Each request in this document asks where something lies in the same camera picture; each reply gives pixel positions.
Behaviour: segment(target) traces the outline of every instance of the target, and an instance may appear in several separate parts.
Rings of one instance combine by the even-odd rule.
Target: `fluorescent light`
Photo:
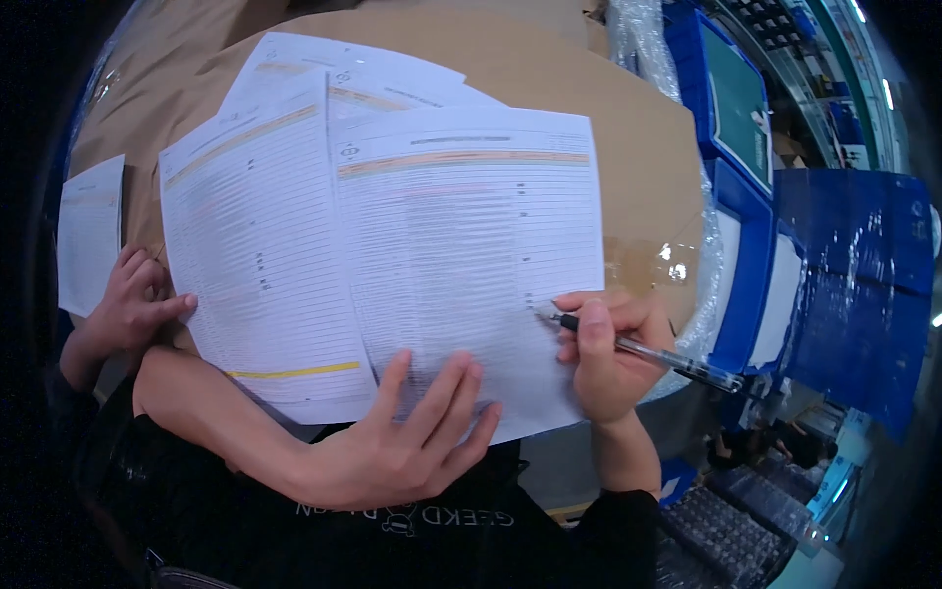
[[[840,488],[837,489],[837,492],[834,495],[834,498],[831,499],[832,503],[837,503],[837,498],[840,497],[840,494],[844,492],[844,487],[847,486],[847,479],[844,479],[844,482],[840,484]]]
[[[884,78],[884,92],[886,93],[886,105],[889,106],[890,110],[893,110],[893,94],[889,92],[889,82]]]
[[[864,16],[864,11],[860,9],[860,5],[857,4],[857,0],[851,0],[851,5],[853,6],[853,9],[857,11],[857,18],[860,19],[860,22],[865,23],[867,21],[867,17]]]

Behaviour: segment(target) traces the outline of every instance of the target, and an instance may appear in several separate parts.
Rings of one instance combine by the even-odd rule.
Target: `pen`
[[[579,318],[575,315],[560,313],[559,311],[536,309],[536,314],[548,321],[558,323],[559,326],[568,329],[571,332],[577,332],[579,329]],[[732,372],[727,372],[721,368],[711,366],[706,362],[698,362],[679,353],[668,352],[667,350],[652,350],[647,346],[638,343],[633,339],[628,339],[623,335],[615,335],[615,348],[625,352],[634,352],[638,355],[652,360],[657,360],[661,364],[671,368],[677,374],[686,376],[692,381],[715,386],[727,393],[736,393],[742,389],[742,377]]]

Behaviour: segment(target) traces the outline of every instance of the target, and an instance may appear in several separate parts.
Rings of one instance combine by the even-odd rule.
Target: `white paper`
[[[802,258],[795,253],[791,239],[778,235],[775,244],[775,260],[771,269],[769,296],[765,312],[755,339],[749,365],[760,367],[778,359],[785,346],[785,335],[791,324],[791,312],[802,281]]]
[[[720,289],[716,299],[717,329],[713,335],[710,351],[716,346],[716,337],[726,317],[726,307],[729,306],[729,296],[733,292],[733,279],[736,277],[736,265],[739,262],[739,233],[742,225],[726,213],[716,212],[717,223],[720,226],[720,240],[723,243],[723,269],[720,272]]]
[[[298,423],[352,421],[376,394],[343,265],[326,75],[214,118],[160,155],[161,210],[200,355]]]
[[[493,443],[582,419],[533,306],[601,289],[592,129],[576,115],[427,108],[331,124],[353,302],[376,372],[413,350],[400,416],[445,360],[483,365]]]
[[[229,88],[219,114],[266,100],[271,90],[285,80],[318,69],[420,81],[425,87],[457,86],[464,81],[464,74],[449,68],[378,47],[292,33],[266,33]]]
[[[124,155],[62,185],[57,231],[58,305],[88,317],[105,296],[121,251]]]
[[[328,78],[328,118],[331,121],[414,108],[445,106],[504,106],[484,92],[464,84],[434,89],[415,82],[397,82],[363,72],[343,72]]]

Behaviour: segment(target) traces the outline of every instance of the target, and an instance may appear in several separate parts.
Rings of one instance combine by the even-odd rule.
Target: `hand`
[[[316,507],[359,511],[435,497],[484,457],[500,403],[491,403],[458,444],[471,425],[481,365],[468,352],[456,352],[408,420],[398,424],[393,417],[411,359],[408,350],[396,354],[363,420],[310,447],[323,471],[340,482],[327,485],[326,504],[319,500]]]
[[[657,294],[635,299],[623,291],[572,292],[554,303],[579,316],[578,334],[563,330],[561,362],[578,362],[574,385],[582,412],[596,424],[617,421],[665,374],[660,363],[631,352],[616,351],[615,333],[654,350],[674,351],[674,334]]]
[[[137,351],[151,342],[160,325],[196,308],[193,294],[161,300],[169,278],[144,248],[124,246],[105,296],[80,330],[89,351],[102,358],[119,350]]]

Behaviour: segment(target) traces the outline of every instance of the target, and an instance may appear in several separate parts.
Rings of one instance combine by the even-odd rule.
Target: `green board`
[[[763,100],[765,87],[762,76],[742,59],[735,48],[709,28],[701,27],[713,89],[713,114],[716,118],[713,138],[771,193],[770,138],[753,119],[754,112],[765,118],[768,110]]]

